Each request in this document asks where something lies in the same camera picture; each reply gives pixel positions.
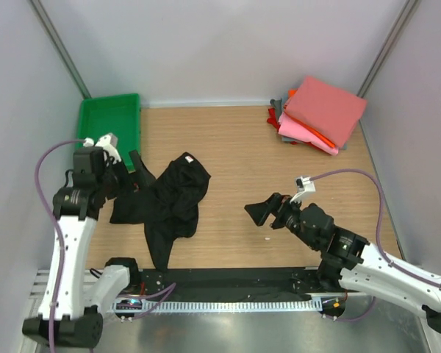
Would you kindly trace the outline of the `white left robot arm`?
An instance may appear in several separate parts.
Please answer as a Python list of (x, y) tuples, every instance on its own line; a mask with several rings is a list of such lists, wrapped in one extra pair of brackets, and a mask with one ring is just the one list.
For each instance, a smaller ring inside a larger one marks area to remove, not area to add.
[(82, 147), (73, 153), (65, 184), (47, 207), (54, 224), (54, 251), (37, 315), (23, 322), (22, 333), (29, 339), (50, 349), (94, 349), (112, 303), (140, 289), (138, 264), (131, 257), (109, 259), (96, 282), (84, 288), (87, 253), (101, 208), (107, 200), (154, 181), (138, 151), (129, 157), (131, 171), (108, 147)]

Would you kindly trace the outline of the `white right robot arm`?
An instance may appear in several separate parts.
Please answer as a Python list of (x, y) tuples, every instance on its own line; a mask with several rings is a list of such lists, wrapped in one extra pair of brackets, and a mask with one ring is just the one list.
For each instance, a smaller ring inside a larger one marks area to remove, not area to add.
[(262, 226), (274, 216), (273, 229), (288, 229), (310, 249), (320, 252), (316, 273), (320, 288), (363, 292), (424, 318), (441, 334), (441, 277), (379, 253), (376, 244), (335, 225), (314, 203), (302, 207), (290, 196), (273, 193), (267, 200), (244, 207)]

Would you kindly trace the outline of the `black t shirt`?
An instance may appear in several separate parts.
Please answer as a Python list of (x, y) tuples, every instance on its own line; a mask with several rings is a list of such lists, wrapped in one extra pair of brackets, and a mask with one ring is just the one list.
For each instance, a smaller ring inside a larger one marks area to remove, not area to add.
[(116, 198), (110, 223), (143, 224), (152, 263), (166, 272), (175, 240), (196, 233), (198, 204), (207, 194), (210, 178), (199, 160), (184, 152), (149, 186)]

